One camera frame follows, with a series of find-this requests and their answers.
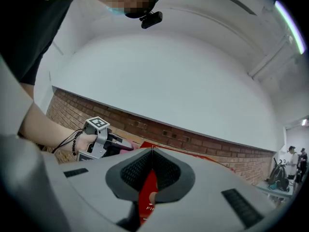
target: person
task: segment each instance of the person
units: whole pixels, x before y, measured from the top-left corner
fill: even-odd
[[[305,152],[305,148],[302,148],[300,152],[301,152],[301,155],[300,155],[300,171],[301,171],[301,174],[300,174],[299,181],[302,182],[302,178],[303,178],[303,176],[306,172],[306,169],[307,169],[308,156],[307,156],[307,153]]]
[[[294,179],[296,172],[297,172],[297,163],[298,163],[298,155],[295,152],[295,147],[290,146],[289,152],[291,154],[290,160],[286,163],[286,165],[291,166],[290,172],[288,173],[288,179]]]
[[[73,0],[1,0],[0,53],[15,78],[34,100],[36,73]],[[99,0],[123,13],[141,13],[152,0]],[[40,145],[56,147],[74,131],[51,120],[33,102],[20,133]],[[75,152],[86,150],[96,135],[81,134]],[[72,144],[62,148],[72,150]]]

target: black mesh grille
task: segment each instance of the black mesh grille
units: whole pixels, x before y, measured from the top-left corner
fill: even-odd
[[[246,228],[263,219],[263,216],[236,189],[229,189],[221,193]]]
[[[70,171],[63,172],[66,178],[70,178],[79,174],[87,173],[88,170],[86,168],[79,168]]]
[[[120,172],[121,179],[134,188],[140,191],[144,181],[152,168],[151,151],[135,160]]]
[[[153,151],[153,169],[157,176],[158,190],[174,184],[180,177],[180,168],[170,160]]]

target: black shirt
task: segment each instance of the black shirt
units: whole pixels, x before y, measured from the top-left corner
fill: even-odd
[[[72,1],[1,0],[0,53],[19,82],[34,85]]]
[[[301,161],[301,162],[300,162],[300,168],[301,168],[301,169],[306,168],[306,166],[307,166],[307,161],[308,161],[307,153],[305,153],[304,155],[300,155],[300,158],[306,160],[306,161]]]

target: light fixture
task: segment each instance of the light fixture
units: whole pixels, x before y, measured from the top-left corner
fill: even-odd
[[[290,28],[290,30],[291,30],[294,38],[295,38],[295,41],[296,41],[299,53],[303,54],[304,51],[305,51],[305,43],[304,43],[304,41],[303,41],[303,39],[302,39],[302,37],[300,35],[300,32],[299,32],[297,26],[295,25],[294,21],[292,20],[291,16],[286,11],[284,6],[279,1],[275,2],[275,7],[278,9],[280,14],[282,15],[282,17],[285,20],[286,24],[289,26],[289,28]]]

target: black cord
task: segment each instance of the black cord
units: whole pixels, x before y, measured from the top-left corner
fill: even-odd
[[[78,129],[78,130],[74,131],[70,136],[68,136],[65,140],[63,140],[56,148],[53,149],[52,154],[54,154],[54,153],[56,152],[56,150],[58,150],[60,147],[62,147],[62,146],[64,146],[64,145],[67,145],[68,143],[72,142],[74,139],[72,139],[72,140],[66,142],[65,144],[63,144],[63,143],[64,143],[65,141],[67,141],[70,137],[72,137],[74,133],[76,133],[76,132],[78,132],[78,131],[80,131],[80,130],[82,130],[82,129]]]

